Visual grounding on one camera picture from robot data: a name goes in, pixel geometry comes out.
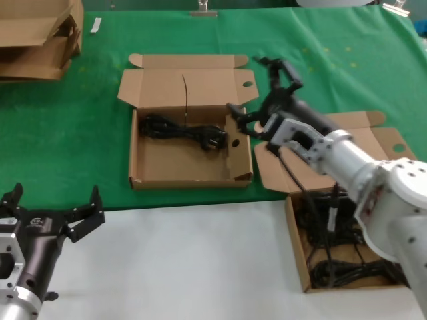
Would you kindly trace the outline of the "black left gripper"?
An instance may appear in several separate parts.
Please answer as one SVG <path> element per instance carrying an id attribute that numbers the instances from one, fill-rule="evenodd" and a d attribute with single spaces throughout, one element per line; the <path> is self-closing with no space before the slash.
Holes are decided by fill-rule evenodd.
<path id="1" fill-rule="evenodd" d="M 1 218 L 18 218 L 23 186 L 17 183 L 1 198 Z M 105 223 L 105 213 L 98 186 L 89 203 L 71 210 L 31 210 L 25 222 L 25 266 L 17 285 L 40 299 L 56 299 L 48 291 L 66 236 L 76 243 Z"/>

